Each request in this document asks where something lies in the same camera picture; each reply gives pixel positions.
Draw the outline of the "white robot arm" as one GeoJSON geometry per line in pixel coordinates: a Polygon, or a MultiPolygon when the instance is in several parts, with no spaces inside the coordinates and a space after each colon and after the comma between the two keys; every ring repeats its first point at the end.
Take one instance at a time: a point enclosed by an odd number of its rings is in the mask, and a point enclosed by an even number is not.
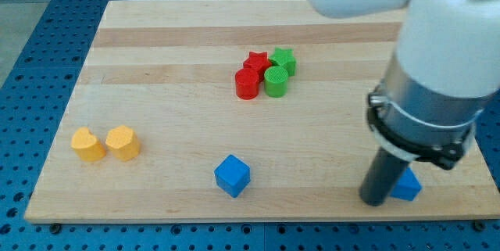
{"type": "Polygon", "coordinates": [[[449,170],[499,88],[499,0],[308,0],[346,18],[406,8],[386,73],[368,97],[381,147],[449,170]]]}

